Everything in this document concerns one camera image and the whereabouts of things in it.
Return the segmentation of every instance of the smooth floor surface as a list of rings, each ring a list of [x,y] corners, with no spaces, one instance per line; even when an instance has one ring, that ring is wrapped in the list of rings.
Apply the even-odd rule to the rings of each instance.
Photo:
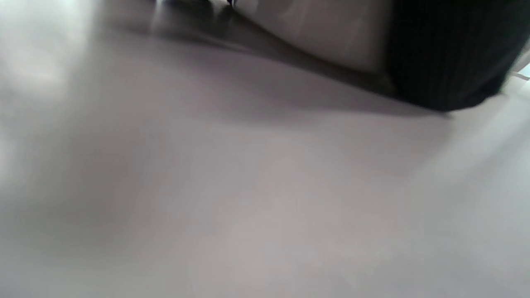
[[[523,93],[441,115],[171,9],[0,0],[0,297],[530,296]]]

